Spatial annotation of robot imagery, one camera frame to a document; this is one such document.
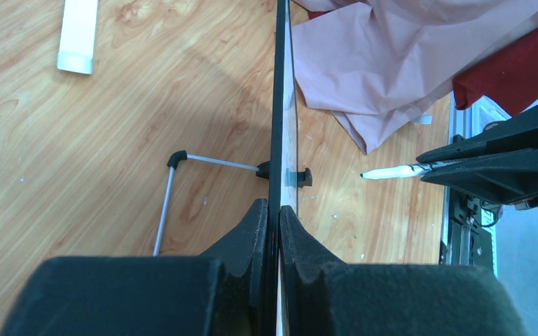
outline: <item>cable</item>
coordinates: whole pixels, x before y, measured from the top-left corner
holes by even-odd
[[[480,204],[479,204],[479,207],[481,210],[486,210],[487,212],[491,213],[492,215],[494,215],[494,220],[490,223],[490,224],[487,224],[487,225],[482,225],[481,223],[479,223],[476,219],[475,219],[475,216],[473,216],[473,214],[471,215],[471,217],[474,219],[474,221],[477,223],[477,225],[479,225],[480,228],[491,228],[492,226],[496,225],[498,223],[498,220],[500,219],[499,216],[497,215],[497,211],[499,211],[501,209],[501,206],[498,206],[498,209],[496,211],[492,210],[492,209],[489,209],[489,208],[486,208],[485,206],[483,206],[483,203],[484,201],[481,201]]]

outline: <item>small white debris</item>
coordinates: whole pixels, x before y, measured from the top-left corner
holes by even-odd
[[[319,198],[319,195],[304,197],[304,198],[302,199],[302,202],[304,202],[305,200],[313,200],[313,199],[315,199],[315,198]]]

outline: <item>white marker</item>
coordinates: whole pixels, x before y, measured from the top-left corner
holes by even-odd
[[[397,167],[374,169],[361,173],[360,176],[365,179],[395,179],[400,177],[422,176],[436,168],[448,166],[464,160],[437,161],[430,163],[405,164]]]

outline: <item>gray floor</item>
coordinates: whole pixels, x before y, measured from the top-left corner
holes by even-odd
[[[530,335],[538,335],[538,208],[505,207],[496,224],[498,279],[511,295]]]

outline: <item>black connector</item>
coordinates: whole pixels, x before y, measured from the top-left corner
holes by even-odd
[[[168,163],[166,165],[176,170],[176,168],[178,167],[178,162],[181,162],[182,160],[186,159],[186,150],[179,150],[177,152],[174,152],[174,154],[170,156],[170,159],[168,159]]]
[[[269,179],[269,161],[265,161],[256,167],[258,168],[258,172],[256,172],[256,177],[260,177],[262,179],[268,180]]]
[[[308,168],[298,172],[298,188],[303,187],[312,187],[312,173]]]

